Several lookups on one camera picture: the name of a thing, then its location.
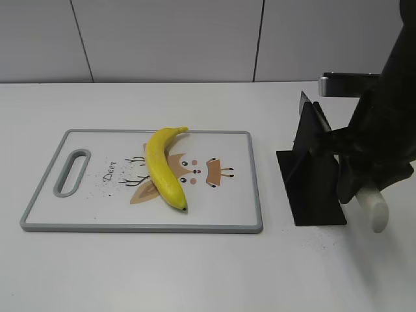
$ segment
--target white cutting board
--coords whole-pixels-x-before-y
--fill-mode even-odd
[[[182,213],[167,205],[147,178],[142,157],[153,132],[68,131],[22,216],[22,228],[193,233],[262,230],[249,133],[190,131],[177,137],[167,157],[187,197],[188,211]],[[90,158],[78,189],[66,197],[54,194],[68,156],[79,149],[89,151]],[[67,182],[75,181],[78,173],[74,166]]]

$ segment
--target white tabletop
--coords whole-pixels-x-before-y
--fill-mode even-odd
[[[313,82],[0,85],[0,311],[414,311],[416,177],[383,191],[381,234],[355,199],[347,226],[294,226],[276,150],[292,147],[301,90],[333,128],[348,123],[356,100]],[[251,132],[262,233],[20,228],[65,130],[179,125]]]

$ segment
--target yellow banana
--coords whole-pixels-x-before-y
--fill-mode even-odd
[[[182,211],[188,209],[187,199],[182,186],[168,166],[164,150],[178,134],[186,131],[188,127],[163,128],[151,136],[146,146],[146,164],[153,184],[169,205]]]

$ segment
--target black metal stand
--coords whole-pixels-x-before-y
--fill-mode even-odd
[[[338,164],[332,155],[313,154],[324,132],[319,113],[317,102],[305,103],[292,151],[276,152],[297,226],[346,224],[336,195]]]

